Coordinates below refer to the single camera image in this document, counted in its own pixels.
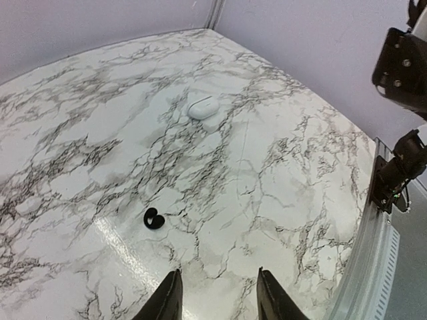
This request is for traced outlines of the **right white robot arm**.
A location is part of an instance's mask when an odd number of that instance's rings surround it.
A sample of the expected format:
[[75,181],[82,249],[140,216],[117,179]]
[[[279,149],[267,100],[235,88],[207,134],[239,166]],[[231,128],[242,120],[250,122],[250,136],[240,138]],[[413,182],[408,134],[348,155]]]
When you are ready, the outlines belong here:
[[426,119],[426,2],[408,2],[408,29],[389,28],[372,74],[385,99]]

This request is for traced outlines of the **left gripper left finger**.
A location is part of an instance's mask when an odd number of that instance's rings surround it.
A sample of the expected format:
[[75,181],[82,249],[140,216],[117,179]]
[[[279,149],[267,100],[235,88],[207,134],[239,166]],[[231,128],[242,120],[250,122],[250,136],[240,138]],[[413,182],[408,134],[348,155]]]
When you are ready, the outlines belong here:
[[132,320],[181,320],[183,283],[179,269],[170,271]]

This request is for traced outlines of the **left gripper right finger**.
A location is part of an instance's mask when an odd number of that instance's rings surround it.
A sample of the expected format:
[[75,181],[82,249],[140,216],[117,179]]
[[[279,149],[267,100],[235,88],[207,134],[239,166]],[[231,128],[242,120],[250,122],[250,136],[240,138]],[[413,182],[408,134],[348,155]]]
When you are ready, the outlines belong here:
[[259,320],[308,320],[269,270],[259,268],[257,285]]

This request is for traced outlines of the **black earbud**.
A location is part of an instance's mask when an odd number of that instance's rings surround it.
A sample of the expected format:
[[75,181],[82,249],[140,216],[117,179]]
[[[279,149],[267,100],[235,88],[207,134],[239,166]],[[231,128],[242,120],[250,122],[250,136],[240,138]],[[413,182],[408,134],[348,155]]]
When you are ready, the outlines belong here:
[[157,230],[163,227],[165,218],[158,214],[156,208],[150,207],[144,214],[143,222],[148,229]]

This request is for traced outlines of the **white earbud charging case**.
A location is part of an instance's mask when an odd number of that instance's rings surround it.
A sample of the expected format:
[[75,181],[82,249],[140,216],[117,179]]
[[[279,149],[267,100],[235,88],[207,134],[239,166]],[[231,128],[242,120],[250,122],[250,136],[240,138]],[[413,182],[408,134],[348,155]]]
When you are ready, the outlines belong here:
[[191,119],[201,121],[215,115],[219,108],[220,104],[212,96],[199,97],[188,105],[186,114]]

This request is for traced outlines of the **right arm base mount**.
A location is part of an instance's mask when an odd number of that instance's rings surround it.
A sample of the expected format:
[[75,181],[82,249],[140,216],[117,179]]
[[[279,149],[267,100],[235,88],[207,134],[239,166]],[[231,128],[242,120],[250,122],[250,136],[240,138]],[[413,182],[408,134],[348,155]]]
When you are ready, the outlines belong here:
[[426,170],[426,145],[418,134],[413,129],[401,137],[391,160],[380,155],[375,159],[369,198],[383,212],[391,214],[393,206],[402,212],[409,209],[407,185]]

